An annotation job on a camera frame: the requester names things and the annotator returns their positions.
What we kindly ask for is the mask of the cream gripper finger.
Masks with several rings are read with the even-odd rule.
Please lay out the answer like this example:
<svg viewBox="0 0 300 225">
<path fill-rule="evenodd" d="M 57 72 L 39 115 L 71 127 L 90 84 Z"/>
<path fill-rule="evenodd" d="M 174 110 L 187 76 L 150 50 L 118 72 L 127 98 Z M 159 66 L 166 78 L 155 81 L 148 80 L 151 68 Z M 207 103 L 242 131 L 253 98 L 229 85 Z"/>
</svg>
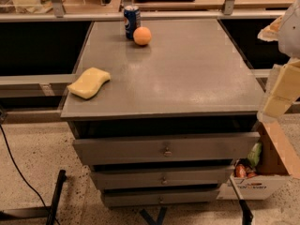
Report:
<svg viewBox="0 0 300 225">
<path fill-rule="evenodd" d="M 270 76 L 273 84 L 266 91 L 262 117 L 278 118 L 300 98 L 300 60 L 293 60 L 276 68 L 277 76 Z"/>
<path fill-rule="evenodd" d="M 280 16 L 264 27 L 258 34 L 257 38 L 263 41 L 271 42 L 278 40 L 278 31 L 283 17 Z"/>
</svg>

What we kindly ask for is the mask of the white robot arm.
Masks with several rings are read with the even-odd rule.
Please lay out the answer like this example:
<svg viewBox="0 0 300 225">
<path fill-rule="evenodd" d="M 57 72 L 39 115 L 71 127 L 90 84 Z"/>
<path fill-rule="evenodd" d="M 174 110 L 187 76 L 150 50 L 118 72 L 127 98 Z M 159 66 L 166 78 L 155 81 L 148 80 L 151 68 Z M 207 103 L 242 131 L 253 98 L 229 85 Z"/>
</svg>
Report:
<svg viewBox="0 0 300 225">
<path fill-rule="evenodd" d="M 300 98 L 300 0 L 295 0 L 283 16 L 264 27 L 258 35 L 264 41 L 277 41 L 278 50 L 290 57 L 282 67 L 273 66 L 272 81 L 257 113 L 261 122 L 273 122 Z"/>
</svg>

